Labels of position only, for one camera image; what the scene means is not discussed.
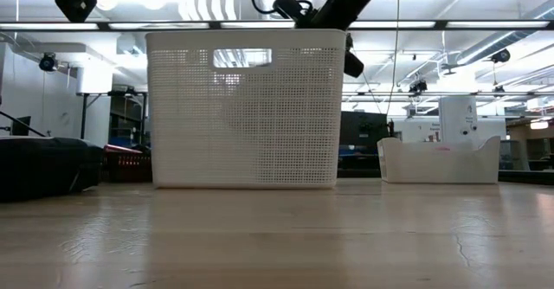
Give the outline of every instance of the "metal pole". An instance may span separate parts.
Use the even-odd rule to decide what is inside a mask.
[[[17,124],[19,124],[19,125],[22,125],[22,126],[26,127],[26,128],[29,129],[31,132],[36,133],[36,135],[38,135],[39,137],[46,138],[46,136],[45,136],[44,134],[42,134],[42,133],[38,132],[37,130],[31,128],[30,126],[28,126],[27,124],[25,124],[25,123],[22,122],[21,120],[15,119],[15,118],[11,117],[10,115],[8,115],[8,114],[5,113],[5,112],[0,112],[0,115],[2,115],[2,116],[4,116],[4,117],[8,118],[9,120],[11,120],[11,121],[13,121],[13,122],[17,122]]]
[[[81,139],[85,139],[85,127],[87,126],[87,99],[88,93],[83,94],[83,111],[81,115]]]
[[[140,140],[139,143],[145,142],[145,124],[146,124],[146,108],[148,108],[148,93],[142,93],[142,119],[140,120]]]

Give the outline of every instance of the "wood grain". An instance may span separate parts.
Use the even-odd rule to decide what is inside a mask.
[[[546,288],[554,188],[103,185],[0,205],[2,288]]]

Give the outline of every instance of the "white plastic basket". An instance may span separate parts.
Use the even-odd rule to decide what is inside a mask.
[[[335,185],[344,32],[209,30],[146,39],[158,187]],[[245,58],[247,48],[265,50],[271,62],[220,67],[223,58]]]
[[[497,183],[500,137],[475,146],[384,138],[377,143],[381,178],[388,183]]]

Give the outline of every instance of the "white wall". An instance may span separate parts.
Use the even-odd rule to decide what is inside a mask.
[[[35,61],[14,54],[6,43],[0,48],[4,52],[0,109],[16,118],[31,116],[31,127],[39,132],[78,138],[82,100],[75,95],[77,80],[68,80],[62,73],[46,74]],[[10,125],[11,120],[0,116],[0,126]]]
[[[100,147],[107,144],[110,130],[110,97],[100,97],[87,109],[87,121],[85,127],[85,140]]]
[[[393,119],[395,132],[401,132],[403,142],[423,142],[429,135],[435,135],[440,130],[439,118],[428,119]],[[504,119],[479,119],[477,130],[478,140],[484,141],[490,137],[500,136],[506,139],[506,121]]]

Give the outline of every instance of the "black equipment case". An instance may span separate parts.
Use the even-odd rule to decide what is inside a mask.
[[[0,202],[81,192],[100,181],[103,150],[73,138],[0,138]]]

